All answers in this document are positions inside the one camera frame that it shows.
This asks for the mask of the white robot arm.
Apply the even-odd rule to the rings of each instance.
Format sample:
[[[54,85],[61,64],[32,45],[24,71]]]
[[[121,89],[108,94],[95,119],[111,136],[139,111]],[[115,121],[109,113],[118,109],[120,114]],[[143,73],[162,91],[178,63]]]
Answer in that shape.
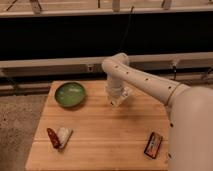
[[[113,105],[126,98],[124,84],[129,83],[167,108],[168,171],[213,171],[213,89],[133,69],[124,53],[104,59],[102,69]]]

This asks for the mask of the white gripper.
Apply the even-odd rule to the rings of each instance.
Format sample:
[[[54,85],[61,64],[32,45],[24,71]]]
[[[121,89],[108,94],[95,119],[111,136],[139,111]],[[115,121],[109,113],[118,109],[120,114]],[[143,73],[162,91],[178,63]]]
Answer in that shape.
[[[131,90],[124,86],[123,81],[115,78],[107,79],[106,92],[111,106],[121,105],[131,95]]]

